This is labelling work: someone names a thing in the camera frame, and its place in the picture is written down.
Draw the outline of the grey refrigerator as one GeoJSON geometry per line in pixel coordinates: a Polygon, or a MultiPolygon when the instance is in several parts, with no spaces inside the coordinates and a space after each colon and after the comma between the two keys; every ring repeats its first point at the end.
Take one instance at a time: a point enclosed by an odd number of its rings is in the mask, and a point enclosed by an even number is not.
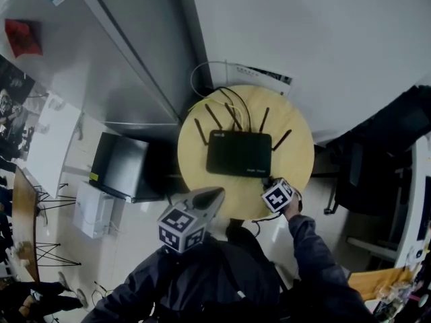
{"type": "Polygon", "coordinates": [[[119,133],[178,136],[194,63],[178,0],[0,0],[0,55],[119,133]],[[42,56],[16,59],[5,19],[28,24],[42,56]]]}

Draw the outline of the person's left forearm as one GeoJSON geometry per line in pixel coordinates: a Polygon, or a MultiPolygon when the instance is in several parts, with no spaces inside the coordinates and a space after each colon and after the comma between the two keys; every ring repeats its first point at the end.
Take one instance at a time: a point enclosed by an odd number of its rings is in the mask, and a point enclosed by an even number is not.
{"type": "Polygon", "coordinates": [[[127,280],[140,283],[149,277],[157,283],[160,279],[167,279],[173,274],[177,261],[178,254],[163,246],[139,263],[128,275],[127,280]]]}

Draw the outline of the brown wooden table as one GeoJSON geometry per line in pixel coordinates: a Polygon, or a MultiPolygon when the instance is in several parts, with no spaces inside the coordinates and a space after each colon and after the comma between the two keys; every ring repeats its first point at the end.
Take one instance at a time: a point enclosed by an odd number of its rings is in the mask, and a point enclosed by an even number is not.
{"type": "Polygon", "coordinates": [[[39,282],[36,254],[36,207],[38,192],[17,167],[13,181],[12,236],[18,262],[34,282],[39,282]]]}

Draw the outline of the person's right forearm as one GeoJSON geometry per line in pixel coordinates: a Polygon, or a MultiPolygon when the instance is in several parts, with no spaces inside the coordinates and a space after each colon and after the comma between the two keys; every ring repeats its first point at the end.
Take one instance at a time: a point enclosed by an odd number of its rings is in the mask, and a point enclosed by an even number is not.
{"type": "Polygon", "coordinates": [[[337,266],[332,253],[315,231],[314,219],[302,214],[302,200],[295,192],[284,211],[294,241],[294,256],[301,279],[317,277],[318,273],[337,266]]]}

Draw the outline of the black mesh office chair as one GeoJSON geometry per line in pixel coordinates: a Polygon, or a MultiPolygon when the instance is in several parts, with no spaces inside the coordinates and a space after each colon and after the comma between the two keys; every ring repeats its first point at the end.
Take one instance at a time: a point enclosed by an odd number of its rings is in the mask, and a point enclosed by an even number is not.
{"type": "Polygon", "coordinates": [[[431,132],[431,86],[414,85],[390,104],[328,144],[336,185],[325,215],[338,207],[364,215],[395,208],[405,186],[398,170],[411,172],[411,147],[431,132]]]}

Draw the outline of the red paper decoration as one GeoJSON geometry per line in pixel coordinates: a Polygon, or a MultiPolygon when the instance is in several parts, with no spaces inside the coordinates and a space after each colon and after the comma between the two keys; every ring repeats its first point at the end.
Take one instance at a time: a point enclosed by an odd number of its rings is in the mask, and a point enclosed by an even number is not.
{"type": "Polygon", "coordinates": [[[28,24],[17,20],[5,19],[4,30],[16,59],[22,55],[42,56],[42,49],[28,24]]]}

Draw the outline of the black bag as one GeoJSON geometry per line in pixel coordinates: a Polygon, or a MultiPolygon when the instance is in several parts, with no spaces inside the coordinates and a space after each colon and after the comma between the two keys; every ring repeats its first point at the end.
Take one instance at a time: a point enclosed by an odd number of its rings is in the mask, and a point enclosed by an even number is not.
{"type": "Polygon", "coordinates": [[[156,193],[171,196],[186,190],[174,145],[150,141],[144,168],[145,180],[156,193]]]}

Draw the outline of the black box with yellow label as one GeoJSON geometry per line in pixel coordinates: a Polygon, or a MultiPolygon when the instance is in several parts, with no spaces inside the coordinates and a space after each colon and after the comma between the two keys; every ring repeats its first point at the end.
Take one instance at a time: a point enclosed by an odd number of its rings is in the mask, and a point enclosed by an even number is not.
{"type": "Polygon", "coordinates": [[[157,193],[151,189],[144,176],[148,146],[144,141],[102,133],[89,183],[130,203],[156,198],[157,193]]]}

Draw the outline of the white printed sheet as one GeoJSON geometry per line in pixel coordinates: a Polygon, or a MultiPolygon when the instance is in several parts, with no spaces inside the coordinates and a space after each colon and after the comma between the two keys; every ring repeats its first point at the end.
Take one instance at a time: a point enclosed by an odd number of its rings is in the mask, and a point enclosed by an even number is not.
{"type": "Polygon", "coordinates": [[[247,67],[237,63],[225,63],[226,82],[232,85],[255,85],[288,96],[292,78],[270,71],[247,67]]]}

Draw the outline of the white table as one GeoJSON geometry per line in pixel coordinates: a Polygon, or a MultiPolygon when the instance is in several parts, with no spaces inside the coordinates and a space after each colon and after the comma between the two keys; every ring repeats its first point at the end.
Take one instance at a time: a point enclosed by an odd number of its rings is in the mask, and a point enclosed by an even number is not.
{"type": "Polygon", "coordinates": [[[49,94],[34,128],[26,169],[54,199],[81,111],[49,94]]]}

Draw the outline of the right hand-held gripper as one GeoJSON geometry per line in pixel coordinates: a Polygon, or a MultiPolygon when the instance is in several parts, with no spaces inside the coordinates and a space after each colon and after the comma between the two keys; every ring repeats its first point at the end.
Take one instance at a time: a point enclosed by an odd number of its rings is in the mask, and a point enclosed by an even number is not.
{"type": "Polygon", "coordinates": [[[275,185],[263,191],[261,198],[271,213],[279,213],[291,203],[294,193],[294,188],[284,178],[275,178],[275,185]]]}

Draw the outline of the black router with antennas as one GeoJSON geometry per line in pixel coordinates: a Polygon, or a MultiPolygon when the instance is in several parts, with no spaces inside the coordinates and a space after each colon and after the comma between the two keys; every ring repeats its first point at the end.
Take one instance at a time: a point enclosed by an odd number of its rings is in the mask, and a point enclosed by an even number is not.
{"type": "Polygon", "coordinates": [[[224,130],[211,108],[206,104],[205,108],[213,118],[218,128],[212,130],[206,139],[198,119],[195,119],[197,130],[204,146],[207,148],[206,170],[211,174],[225,176],[239,176],[247,178],[268,178],[271,175],[271,158],[279,146],[292,132],[287,130],[281,139],[272,144],[271,135],[263,133],[263,127],[269,114],[267,108],[257,133],[243,131],[241,124],[235,117],[228,104],[224,104],[231,115],[234,125],[239,131],[224,130]]]}

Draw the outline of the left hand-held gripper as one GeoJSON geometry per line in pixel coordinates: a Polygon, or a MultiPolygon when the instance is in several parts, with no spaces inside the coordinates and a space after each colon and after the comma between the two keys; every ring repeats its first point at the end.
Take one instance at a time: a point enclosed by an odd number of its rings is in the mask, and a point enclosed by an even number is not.
{"type": "Polygon", "coordinates": [[[158,219],[159,240],[182,254],[203,241],[210,218],[225,199],[222,187],[194,190],[193,195],[170,205],[158,219]]]}

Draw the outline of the round yellow wooden side table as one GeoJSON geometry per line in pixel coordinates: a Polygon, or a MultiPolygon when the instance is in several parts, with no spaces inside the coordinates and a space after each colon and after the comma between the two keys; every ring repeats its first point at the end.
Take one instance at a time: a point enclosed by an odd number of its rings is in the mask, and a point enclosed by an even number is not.
{"type": "Polygon", "coordinates": [[[177,157],[180,173],[189,190],[221,186],[226,197],[220,215],[238,220],[262,219],[270,214],[261,194],[259,178],[245,178],[211,174],[206,170],[207,148],[197,130],[198,119],[205,138],[218,128],[205,108],[207,104],[224,130],[231,129],[234,121],[224,104],[233,102],[239,114],[243,131],[257,133],[265,110],[269,109],[263,133],[271,135],[275,145],[287,130],[292,132],[272,153],[271,175],[285,178],[294,188],[304,190],[314,165],[314,141],[308,124],[291,102],[270,89],[253,85],[234,85],[214,91],[188,113],[180,130],[177,157]]]}

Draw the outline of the person's dark jacket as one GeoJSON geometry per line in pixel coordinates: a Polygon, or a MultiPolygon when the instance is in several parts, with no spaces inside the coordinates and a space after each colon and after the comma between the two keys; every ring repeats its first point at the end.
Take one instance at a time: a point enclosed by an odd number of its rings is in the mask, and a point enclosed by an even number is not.
{"type": "Polygon", "coordinates": [[[160,323],[376,323],[338,264],[282,293],[274,264],[243,227],[178,255],[167,279],[126,278],[82,323],[138,323],[151,314],[160,323]]]}

